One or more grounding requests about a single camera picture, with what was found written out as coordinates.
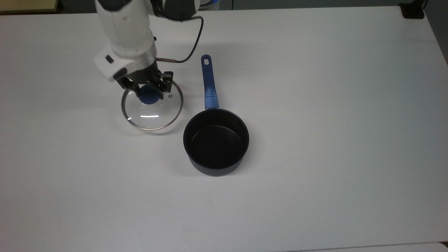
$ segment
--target black object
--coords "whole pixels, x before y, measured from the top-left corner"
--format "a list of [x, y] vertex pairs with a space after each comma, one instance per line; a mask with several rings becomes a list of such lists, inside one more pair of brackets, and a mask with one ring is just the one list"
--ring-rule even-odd
[[196, 169], [217, 177], [229, 174], [240, 165], [249, 146], [249, 132], [237, 115], [219, 109], [211, 57], [204, 55], [201, 61], [206, 110], [194, 116], [185, 127], [184, 147]]
[[114, 79], [123, 89], [135, 91], [137, 97], [141, 92], [139, 84], [151, 85], [162, 100], [164, 93], [171, 92], [173, 72], [164, 72], [162, 77], [156, 61], [145, 69], [137, 70], [125, 76], [126, 73], [126, 68], [123, 68], [114, 75]]
[[107, 56], [106, 56], [106, 60], [107, 60], [110, 64], [112, 64], [113, 61], [114, 61], [110, 55], [107, 55]]
[[425, 0], [415, 0], [410, 4], [401, 3], [398, 5], [401, 8], [401, 13], [404, 18], [423, 19], [425, 17], [425, 13], [422, 8], [424, 2]]
[[119, 11], [131, 0], [98, 0], [101, 7], [107, 11]]

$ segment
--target pan handle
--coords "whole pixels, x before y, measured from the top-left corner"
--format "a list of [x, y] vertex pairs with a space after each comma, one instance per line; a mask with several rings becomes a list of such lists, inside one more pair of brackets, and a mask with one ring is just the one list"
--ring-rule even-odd
[[216, 95], [215, 78], [213, 78], [213, 66], [211, 65], [210, 55], [202, 55], [201, 64], [205, 89], [205, 109], [217, 109], [220, 105]]

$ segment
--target black saucepan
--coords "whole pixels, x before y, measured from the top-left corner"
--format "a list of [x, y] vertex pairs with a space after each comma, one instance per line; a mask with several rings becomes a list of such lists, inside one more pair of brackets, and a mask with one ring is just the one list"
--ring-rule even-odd
[[249, 146], [249, 132], [234, 113], [220, 109], [210, 55], [203, 55], [202, 76], [205, 109], [195, 115], [184, 131], [184, 147], [200, 172], [222, 176], [234, 171]]

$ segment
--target white table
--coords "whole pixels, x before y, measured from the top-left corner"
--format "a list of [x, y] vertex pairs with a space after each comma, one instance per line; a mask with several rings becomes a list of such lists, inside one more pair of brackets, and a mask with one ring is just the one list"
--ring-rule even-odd
[[[426, 19], [399, 7], [203, 12], [172, 70], [167, 131], [122, 116], [96, 70], [95, 14], [0, 17], [0, 250], [273, 252], [448, 240], [448, 67]], [[199, 23], [151, 19], [159, 57]], [[250, 133], [214, 178], [182, 145], [220, 106]]]
[[394, 246], [377, 246], [362, 248], [341, 248], [324, 250], [328, 252], [448, 252], [441, 243], [406, 244]]

